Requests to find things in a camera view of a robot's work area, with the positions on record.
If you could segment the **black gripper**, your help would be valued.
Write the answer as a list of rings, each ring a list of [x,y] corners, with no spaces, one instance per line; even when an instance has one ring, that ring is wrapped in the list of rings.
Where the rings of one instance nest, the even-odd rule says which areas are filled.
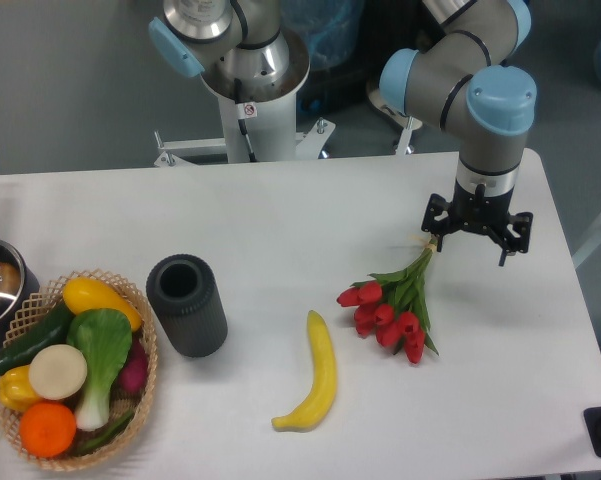
[[[421,229],[429,233],[442,251],[447,235],[460,230],[489,236],[500,249],[498,265],[503,267],[509,256],[529,250],[533,214],[509,213],[513,189],[498,196],[487,196],[484,188],[466,190],[456,181],[452,202],[433,193],[425,208]]]

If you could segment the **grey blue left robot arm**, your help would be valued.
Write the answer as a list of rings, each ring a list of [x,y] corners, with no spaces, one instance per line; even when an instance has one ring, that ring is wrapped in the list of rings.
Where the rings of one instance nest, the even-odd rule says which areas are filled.
[[[522,1],[430,1],[444,30],[430,50],[402,49],[379,79],[398,114],[460,143],[451,199],[432,195],[422,228],[437,238],[483,235],[503,256],[528,250],[533,217],[509,210],[536,84],[507,65],[529,33]],[[216,96],[232,163],[300,157],[295,96],[308,77],[301,38],[281,24],[276,1],[167,1],[148,27],[156,50],[180,75],[201,77]]]

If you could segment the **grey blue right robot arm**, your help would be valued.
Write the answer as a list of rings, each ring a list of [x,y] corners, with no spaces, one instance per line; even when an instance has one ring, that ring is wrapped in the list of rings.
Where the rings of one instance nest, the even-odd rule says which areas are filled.
[[[524,1],[428,1],[445,35],[424,53],[402,49],[381,72],[379,90],[399,113],[461,142],[451,200],[434,194],[422,229],[437,239],[465,231],[491,239],[507,258],[529,249],[533,215],[509,211],[537,87],[505,65],[531,28]]]

